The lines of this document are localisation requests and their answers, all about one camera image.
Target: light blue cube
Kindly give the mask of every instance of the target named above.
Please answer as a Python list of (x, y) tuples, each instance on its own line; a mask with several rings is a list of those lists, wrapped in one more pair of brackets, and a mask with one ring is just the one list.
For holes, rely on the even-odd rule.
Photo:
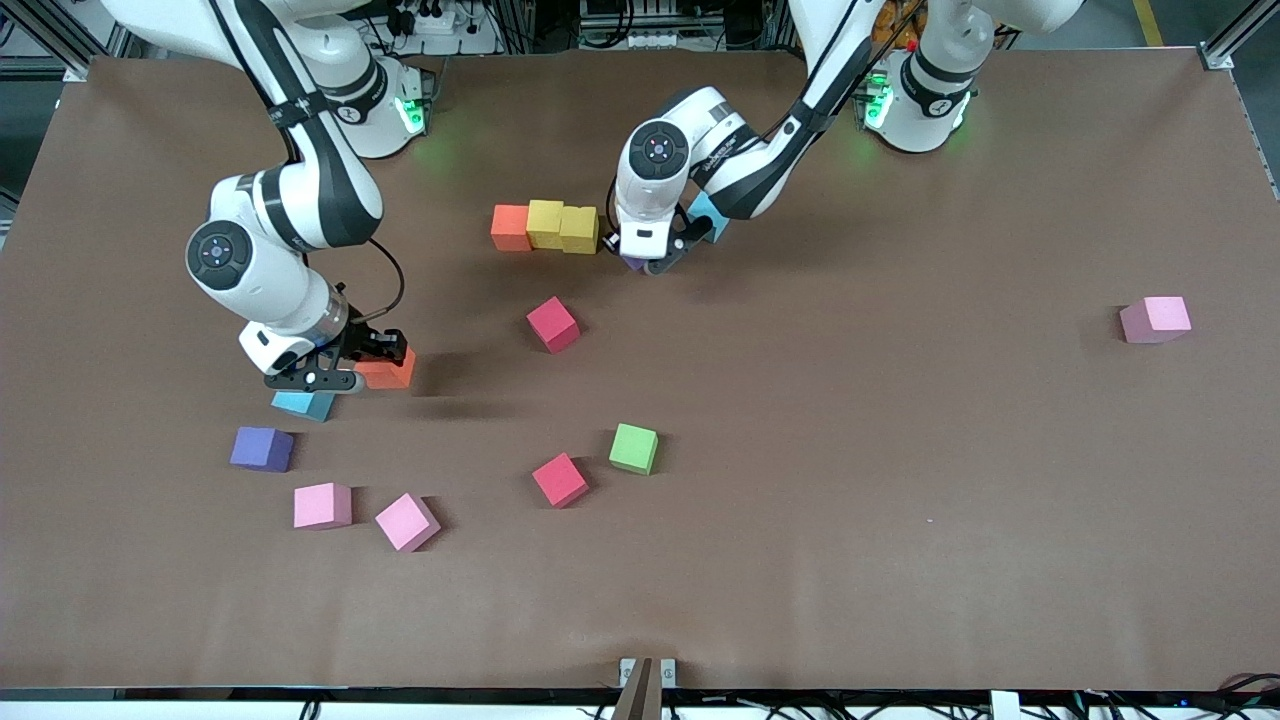
[(276, 392), (271, 398), (271, 407), (279, 407), (289, 415), (324, 423), (329, 419), (329, 410), (333, 407), (334, 393), (332, 392)]
[(721, 233), (723, 233), (724, 228), (728, 227), (728, 218), (719, 214), (719, 210), (716, 209), (716, 205), (712, 202), (712, 199), (708, 197), (705, 192), (699, 192), (698, 197), (695, 197), (694, 202), (689, 206), (689, 219), (692, 220), (703, 215), (710, 218), (712, 224), (716, 225), (716, 229), (712, 232), (712, 238), (709, 241), (712, 245), (716, 245), (716, 242), (719, 240)]

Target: purple cube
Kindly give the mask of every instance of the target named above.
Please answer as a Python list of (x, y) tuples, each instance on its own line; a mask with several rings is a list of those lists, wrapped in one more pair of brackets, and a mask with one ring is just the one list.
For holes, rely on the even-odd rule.
[(289, 469), (293, 436), (275, 428), (241, 428), (232, 447), (232, 465), (261, 473), (283, 473)]
[(1181, 297), (1143, 297), (1120, 311), (1125, 342), (1155, 345), (1167, 342), (1192, 329), (1187, 302)]

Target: white bracket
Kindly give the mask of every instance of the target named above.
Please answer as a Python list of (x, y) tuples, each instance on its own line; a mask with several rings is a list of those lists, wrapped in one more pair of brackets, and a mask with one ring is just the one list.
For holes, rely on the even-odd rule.
[(1010, 691), (991, 691), (991, 720), (1019, 720), (1023, 701)]
[[(631, 669), (636, 666), (635, 657), (623, 657), (618, 661), (618, 685), (623, 687), (627, 684), (627, 678), (631, 676)], [(672, 689), (676, 685), (676, 659), (664, 657), (662, 659), (662, 689)]]

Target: orange cube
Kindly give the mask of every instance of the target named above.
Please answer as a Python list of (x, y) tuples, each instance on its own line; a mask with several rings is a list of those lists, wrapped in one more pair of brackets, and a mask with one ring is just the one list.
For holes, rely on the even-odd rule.
[(356, 372), (365, 377), (365, 387), (369, 389), (404, 389), (413, 379), (413, 363), (417, 355), (413, 348), (404, 350), (404, 364), (397, 365), (390, 360), (364, 360), (356, 363)]
[(529, 234), (525, 225), (529, 224), (527, 205), (494, 205), (493, 225), (489, 234), (493, 236), (493, 245), (503, 252), (529, 252)]

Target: block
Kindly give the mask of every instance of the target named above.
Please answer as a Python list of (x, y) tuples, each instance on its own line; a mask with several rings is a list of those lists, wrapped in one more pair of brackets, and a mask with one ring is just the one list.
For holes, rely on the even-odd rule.
[(1143, 297), (1120, 311), (1120, 324), (1125, 342), (1143, 345), (1167, 342), (1192, 329), (1181, 297)]
[(413, 552), (431, 536), (440, 532), (440, 523), (431, 515), (421, 497), (404, 493), (378, 514), (378, 527), (392, 541), (396, 552)]
[(705, 192), (699, 192), (698, 197), (695, 197), (694, 202), (689, 206), (690, 220), (700, 217), (708, 217), (712, 219), (712, 225), (716, 227), (716, 231), (712, 232), (709, 242), (716, 245), (716, 242), (719, 241), (719, 236), (724, 232), (724, 228), (728, 227), (728, 218), (721, 215), (721, 211), (716, 208), (710, 196)]
[(658, 433), (618, 423), (613, 434), (613, 448), (609, 450), (609, 462), (616, 468), (648, 475), (653, 470), (653, 456), (658, 452)]
[(404, 350), (404, 364), (397, 365), (389, 360), (364, 360), (356, 363), (356, 372), (365, 375), (369, 389), (404, 389), (413, 379), (413, 364), (417, 355), (413, 348)]
[(503, 252), (527, 252), (534, 249), (529, 245), (529, 206), (527, 205), (494, 205), (493, 224), (489, 225), (489, 236), (493, 245)]
[(568, 454), (561, 452), (550, 462), (534, 470), (534, 480), (552, 507), (564, 507), (588, 491), (582, 473), (577, 471)]
[(260, 473), (283, 473), (289, 469), (293, 436), (275, 428), (241, 428), (236, 430), (232, 465)]
[(279, 407), (289, 415), (324, 423), (329, 419), (329, 410), (333, 407), (332, 392), (276, 392), (271, 398), (271, 407)]
[(558, 297), (543, 302), (525, 318), (552, 355), (564, 350), (582, 334), (577, 328), (577, 320), (568, 314)]
[(328, 530), (351, 524), (351, 488), (338, 483), (293, 491), (293, 527)]
[(595, 255), (600, 247), (600, 215), (595, 208), (564, 208), (561, 213), (561, 250)]
[(559, 250), (559, 220), (564, 204), (559, 200), (530, 200), (525, 232), (535, 250)]
[(641, 270), (644, 269), (645, 263), (648, 263), (648, 260), (643, 258), (627, 258), (626, 255), (618, 255), (618, 258), (622, 258), (622, 261), (626, 263), (632, 270)]

